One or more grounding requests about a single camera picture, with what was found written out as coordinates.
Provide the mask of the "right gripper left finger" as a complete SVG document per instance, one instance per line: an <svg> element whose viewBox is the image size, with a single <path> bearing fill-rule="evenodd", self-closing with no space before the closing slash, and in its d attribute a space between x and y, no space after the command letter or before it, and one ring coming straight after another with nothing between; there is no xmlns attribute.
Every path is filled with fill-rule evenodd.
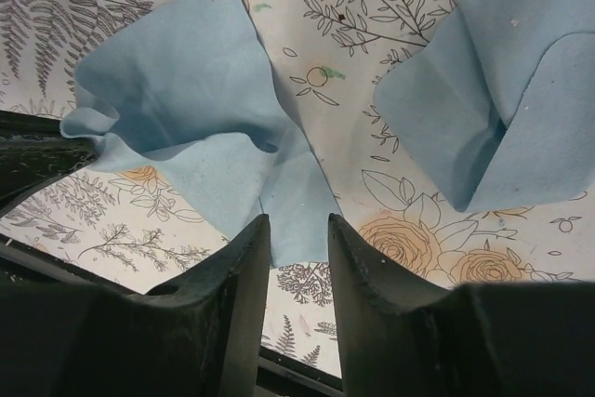
<svg viewBox="0 0 595 397"><path fill-rule="evenodd" d="M271 247L267 216L151 292L1 285L5 396L250 396Z"/></svg>

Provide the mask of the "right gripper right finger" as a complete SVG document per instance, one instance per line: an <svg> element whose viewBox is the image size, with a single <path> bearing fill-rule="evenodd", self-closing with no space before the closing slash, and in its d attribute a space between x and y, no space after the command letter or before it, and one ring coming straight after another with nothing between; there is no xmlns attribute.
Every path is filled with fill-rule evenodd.
<svg viewBox="0 0 595 397"><path fill-rule="evenodd" d="M335 214L328 252L346 395L593 394L593 284L444 289Z"/></svg>

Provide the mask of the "black sunglasses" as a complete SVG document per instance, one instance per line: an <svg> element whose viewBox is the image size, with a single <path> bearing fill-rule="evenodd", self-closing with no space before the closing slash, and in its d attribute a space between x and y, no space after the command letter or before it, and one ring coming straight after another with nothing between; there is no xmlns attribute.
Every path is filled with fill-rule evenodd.
<svg viewBox="0 0 595 397"><path fill-rule="evenodd" d="M97 158L89 140L64 138L57 120L2 111L1 215Z"/></svg>

